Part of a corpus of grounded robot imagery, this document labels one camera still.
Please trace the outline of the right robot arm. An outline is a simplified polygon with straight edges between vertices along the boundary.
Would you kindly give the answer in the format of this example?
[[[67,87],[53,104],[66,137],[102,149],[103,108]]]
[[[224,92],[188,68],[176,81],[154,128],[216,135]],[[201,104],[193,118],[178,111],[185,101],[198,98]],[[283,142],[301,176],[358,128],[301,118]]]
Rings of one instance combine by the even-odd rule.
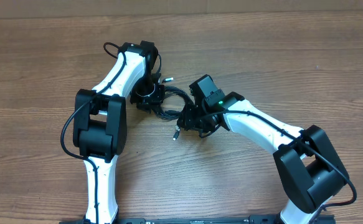
[[[322,215],[329,200],[349,183],[349,174],[323,129],[292,126],[261,112],[236,92],[226,95],[204,75],[189,86],[188,103],[177,124],[200,138],[220,127],[241,134],[273,156],[288,202],[276,214],[249,215],[245,223],[335,223]]]

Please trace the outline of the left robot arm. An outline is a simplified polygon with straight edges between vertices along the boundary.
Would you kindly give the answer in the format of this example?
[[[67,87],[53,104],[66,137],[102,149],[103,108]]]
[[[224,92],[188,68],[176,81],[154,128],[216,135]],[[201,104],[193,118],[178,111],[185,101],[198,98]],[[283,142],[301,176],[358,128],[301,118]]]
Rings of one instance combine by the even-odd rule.
[[[160,58],[154,43],[124,43],[108,75],[91,90],[75,97],[73,144],[87,170],[88,205],[80,223],[115,223],[116,163],[127,138],[126,100],[138,109],[152,111],[163,102],[161,74],[153,72]]]

